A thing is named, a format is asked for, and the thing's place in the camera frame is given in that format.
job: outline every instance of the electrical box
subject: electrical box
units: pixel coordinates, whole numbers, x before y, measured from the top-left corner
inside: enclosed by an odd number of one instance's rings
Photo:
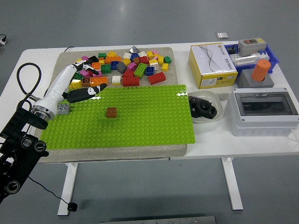
[[[225,114],[234,136],[287,136],[299,124],[285,88],[234,89]]]

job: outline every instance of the robotic arm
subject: robotic arm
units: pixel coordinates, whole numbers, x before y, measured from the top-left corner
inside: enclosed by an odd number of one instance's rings
[[[16,112],[0,133],[0,137],[5,139],[0,148],[0,153],[3,154],[0,157],[0,203],[8,195],[17,193],[38,160],[49,155],[49,152],[46,151],[46,143],[22,131],[24,126],[29,124],[44,130],[48,126],[47,121],[56,117],[57,106],[64,99],[70,103],[86,100],[94,97],[107,86],[101,84],[100,86],[82,88],[67,93],[75,72],[91,70],[94,74],[98,74],[96,70],[87,65],[91,62],[90,60],[82,61],[80,64],[67,66],[55,79],[44,98],[37,99],[29,111],[18,106]]]

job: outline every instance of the white table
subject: white table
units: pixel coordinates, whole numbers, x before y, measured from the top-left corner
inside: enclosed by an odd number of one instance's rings
[[[236,42],[225,42],[225,44],[234,44]],[[155,45],[136,45],[137,48],[155,48],[155,47],[171,47],[173,49],[174,60],[176,64],[178,83],[185,84],[188,92],[198,91],[194,81],[190,65],[188,63],[188,56],[190,46],[200,43],[176,43],[176,44],[155,44]],[[83,47],[72,48],[68,51],[88,51],[88,50],[111,50],[111,49],[129,49],[132,46],[106,46],[106,47]],[[36,63],[42,70],[42,79],[34,92],[36,97],[43,97],[44,92],[48,88],[56,60],[60,53],[64,52],[65,48],[58,49],[28,49],[24,51],[0,97],[1,120],[0,129],[2,130],[9,121],[16,106],[20,100],[24,98],[17,81],[16,72],[18,68],[27,62]],[[26,91],[30,91],[37,80],[37,70],[33,66],[27,66],[21,71],[21,81]],[[294,96],[287,80],[285,79],[280,67],[278,65],[273,69],[271,78],[274,82],[274,87],[286,88],[299,111],[299,103]],[[216,93],[225,107],[228,94],[236,85],[230,87],[211,88],[207,89]],[[227,179],[228,190],[231,197],[233,210],[242,210],[242,202],[239,194],[232,159],[234,157],[243,156],[265,156],[265,155],[294,155],[299,154],[299,144],[296,136],[299,135],[299,130],[295,129],[289,136],[282,137],[235,137],[230,131],[230,126],[226,117],[223,115],[221,119],[215,122],[204,124],[193,124],[196,143],[188,144],[187,153],[182,157],[171,157],[171,159],[194,159],[194,158],[221,158],[225,176]],[[69,164],[68,173],[73,176],[76,174],[78,164]],[[67,175],[65,182],[70,185],[72,190],[74,178],[69,179]],[[63,191],[63,198],[70,201],[72,191]]]

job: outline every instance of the power cord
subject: power cord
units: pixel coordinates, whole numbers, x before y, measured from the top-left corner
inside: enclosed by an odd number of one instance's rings
[[[52,191],[46,189],[41,183],[39,183],[39,182],[33,180],[30,176],[29,176],[28,178],[29,178],[31,181],[33,181],[34,183],[37,183],[38,185],[42,186],[46,191],[52,193],[52,195],[54,195],[56,198],[62,200],[64,203],[66,203],[66,204],[68,205],[68,207],[67,207],[67,210],[68,210],[68,211],[77,211],[78,205],[77,205],[76,203],[73,203],[73,202],[67,203],[64,199],[62,199],[62,198],[56,196]]]

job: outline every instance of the gray floor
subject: gray floor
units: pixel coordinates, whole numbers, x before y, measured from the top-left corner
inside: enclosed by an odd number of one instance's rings
[[[137,45],[261,37],[280,59],[299,98],[297,0],[6,1],[0,0],[0,92],[26,49]],[[235,158],[244,211],[232,211],[220,159],[83,163],[73,201],[79,210],[57,217],[59,200],[26,181],[0,205],[0,222],[98,223],[146,217],[216,216],[218,224],[297,223],[297,156]],[[32,177],[61,194],[67,167],[37,165]]]

